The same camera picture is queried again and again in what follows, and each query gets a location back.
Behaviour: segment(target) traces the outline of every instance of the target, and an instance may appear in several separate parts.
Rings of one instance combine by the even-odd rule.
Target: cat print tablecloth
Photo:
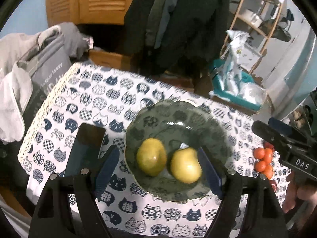
[[[96,202],[108,227],[142,235],[202,237],[212,223],[221,201],[212,193],[184,203],[165,202],[147,194],[135,183],[124,162],[124,136],[137,112],[162,99],[191,100],[210,113],[225,130],[232,156],[227,168],[241,175],[256,176],[252,150],[262,140],[251,131],[252,118],[232,108],[157,82],[135,73],[82,64],[69,77],[43,120],[42,127],[23,159],[22,165],[44,187],[52,173],[63,176],[78,127],[83,122],[106,129],[101,155],[111,144],[121,154],[119,163],[104,193]],[[275,152],[272,166],[278,184],[276,195],[282,204],[290,172],[278,163]],[[234,229],[241,226],[247,195],[241,197]],[[78,212],[76,198],[69,195],[71,208]]]

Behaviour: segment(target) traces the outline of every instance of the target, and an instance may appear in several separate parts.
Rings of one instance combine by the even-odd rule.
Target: smartphone
[[[105,133],[104,128],[91,124],[79,126],[64,176],[77,175],[83,168],[92,169],[96,165]]]

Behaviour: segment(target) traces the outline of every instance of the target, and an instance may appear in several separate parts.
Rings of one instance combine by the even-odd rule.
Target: pear
[[[197,151],[191,147],[174,152],[170,169],[175,179],[188,184],[196,182],[202,175]]]
[[[137,164],[149,176],[157,176],[164,169],[166,161],[165,147],[158,139],[144,140],[137,151]]]

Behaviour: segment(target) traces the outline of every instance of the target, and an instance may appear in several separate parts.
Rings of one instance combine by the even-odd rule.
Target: green plate
[[[138,148],[150,137],[159,139],[167,151],[166,167],[156,177],[145,175],[136,161]],[[210,192],[204,175],[195,183],[185,184],[169,172],[169,162],[181,143],[196,150],[205,145],[223,164],[231,154],[225,132],[211,116],[209,107],[204,104],[196,107],[191,101],[161,100],[143,108],[128,126],[125,143],[126,165],[136,183],[148,193],[170,202],[202,198]]]

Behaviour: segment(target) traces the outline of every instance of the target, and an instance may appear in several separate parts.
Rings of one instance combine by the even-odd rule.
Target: louvered cabinet door
[[[80,22],[123,25],[132,0],[80,0]]]
[[[79,23],[79,0],[46,0],[49,26],[61,22]]]

